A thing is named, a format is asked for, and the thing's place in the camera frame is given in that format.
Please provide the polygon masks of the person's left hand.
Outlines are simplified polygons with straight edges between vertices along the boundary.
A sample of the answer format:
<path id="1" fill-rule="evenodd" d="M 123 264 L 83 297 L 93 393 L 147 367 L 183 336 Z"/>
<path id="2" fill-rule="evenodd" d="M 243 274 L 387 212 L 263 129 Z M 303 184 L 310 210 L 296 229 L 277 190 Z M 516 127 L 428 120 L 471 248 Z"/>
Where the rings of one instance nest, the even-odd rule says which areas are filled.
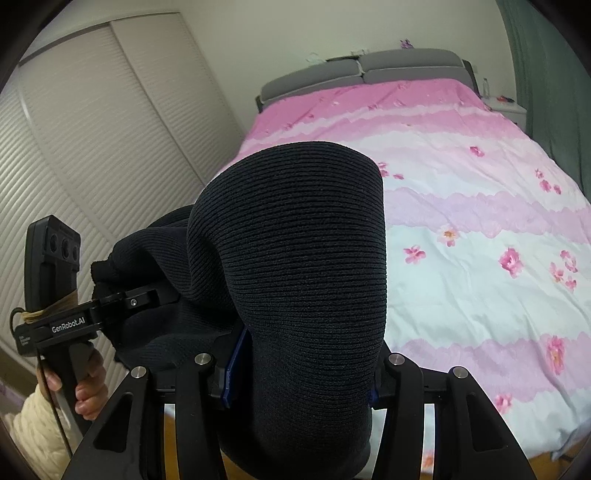
<path id="1" fill-rule="evenodd" d="M 44 363 L 38 366 L 36 375 L 45 400 L 49 401 L 61 390 L 61 379 Z M 98 350 L 93 349 L 86 364 L 86 375 L 75 388 L 74 410 L 85 420 L 94 421 L 106 405 L 108 388 L 105 378 L 106 370 L 103 366 L 103 357 Z"/>

